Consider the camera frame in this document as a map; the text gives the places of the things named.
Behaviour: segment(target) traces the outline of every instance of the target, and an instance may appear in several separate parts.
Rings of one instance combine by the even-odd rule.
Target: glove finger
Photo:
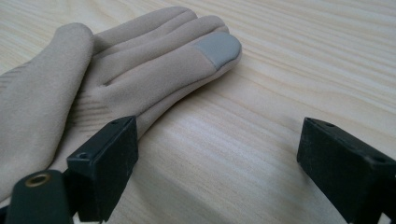
[[[32,61],[6,74],[18,73],[0,95],[0,201],[20,178],[50,165],[92,45],[86,26],[63,26]]]
[[[113,119],[137,115],[140,138],[175,102],[236,66],[241,52],[236,38],[215,32],[142,64],[122,81],[80,92],[69,116],[70,129],[50,168],[64,170],[64,158]]]
[[[128,71],[97,93],[116,117],[137,115],[141,136],[169,106],[230,70],[240,55],[235,37],[215,32]]]
[[[192,11],[185,7],[163,8],[138,17],[132,21],[127,21],[112,29],[103,31],[95,35],[93,54],[95,55],[114,45],[155,30],[164,23],[185,12]]]
[[[111,85],[116,82],[116,79],[122,79],[127,71],[159,58],[217,29],[226,29],[224,27],[224,22],[218,17],[202,17],[185,23],[174,32],[153,42],[123,50],[102,59],[92,60],[82,89]]]
[[[187,23],[187,22],[195,20],[195,19],[197,19],[197,16],[195,15],[195,13],[193,11],[191,11],[191,10],[185,11],[185,12],[175,16],[170,21],[165,22],[158,28],[156,28],[152,31],[149,31],[143,35],[140,35],[140,36],[131,38],[129,40],[126,40],[124,42],[121,42],[119,44],[116,44],[108,49],[105,49],[105,50],[101,51],[100,53],[94,55],[93,58],[95,60],[97,60],[99,58],[104,58],[107,55],[114,54],[119,51],[123,51],[126,49],[132,49],[132,48],[136,48],[138,46],[147,44],[148,42],[152,42],[156,39],[161,38],[164,35],[167,35],[167,34],[173,32],[174,30],[176,30],[178,27],[180,27],[184,23]]]

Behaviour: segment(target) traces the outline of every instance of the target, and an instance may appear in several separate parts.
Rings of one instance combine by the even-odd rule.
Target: light wood surface
[[[1,1],[0,74],[55,29],[94,33],[184,6],[217,15],[240,64],[166,112],[108,223],[345,223],[296,154],[304,117],[396,159],[396,1]]]

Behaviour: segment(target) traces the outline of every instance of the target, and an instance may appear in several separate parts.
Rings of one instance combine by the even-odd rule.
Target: black holder
[[[135,117],[116,119],[67,158],[68,169],[28,175],[3,208],[7,224],[108,221],[138,159]]]
[[[396,220],[396,161],[333,124],[304,120],[297,162],[347,223]]]

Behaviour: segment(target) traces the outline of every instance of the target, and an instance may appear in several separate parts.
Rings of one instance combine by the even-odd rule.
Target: glove
[[[3,168],[0,177],[7,181],[1,183],[0,197],[8,196],[10,186],[18,179],[47,168],[52,161],[51,169],[65,170],[65,158],[113,119],[136,115],[140,138],[166,109],[233,68],[240,57],[241,45],[236,38],[228,35],[228,28],[221,19],[214,16],[197,19],[191,10],[184,7],[158,10],[95,35],[92,58],[85,75],[81,73],[84,78],[77,97],[71,108],[63,107],[66,113],[69,112],[67,120],[58,118],[56,113],[59,112],[56,110],[48,108],[46,111],[48,114],[55,113],[53,117],[56,117],[56,120],[46,118],[46,122],[56,125],[55,132],[64,132],[59,146],[42,149],[30,145],[20,148],[18,143],[1,138],[6,142],[0,143]],[[29,72],[28,66],[24,68],[26,72]],[[59,85],[74,91],[78,84],[75,81]],[[47,95],[45,90],[41,90],[43,95]],[[12,101],[11,96],[9,94],[4,101]],[[0,106],[3,107],[4,101],[0,101]],[[13,104],[9,110],[21,107]],[[37,118],[44,120],[44,112],[39,105],[35,110]],[[54,131],[53,127],[42,130],[34,125],[27,130],[23,120],[14,121],[26,131],[24,136],[19,136],[21,140],[30,138],[28,133],[32,130],[39,130],[41,135]],[[2,135],[6,130],[2,125]],[[41,146],[48,145],[47,137],[38,140]],[[11,147],[17,148],[18,152],[10,153]],[[13,177],[3,172],[17,166],[20,172],[12,172]]]

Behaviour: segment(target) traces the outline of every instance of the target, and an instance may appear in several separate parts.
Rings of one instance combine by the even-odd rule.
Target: brass grommet
[[[26,180],[25,185],[26,187],[29,188],[35,188],[40,185],[43,185],[47,183],[50,180],[50,175],[49,174],[38,174],[30,177],[29,179]]]

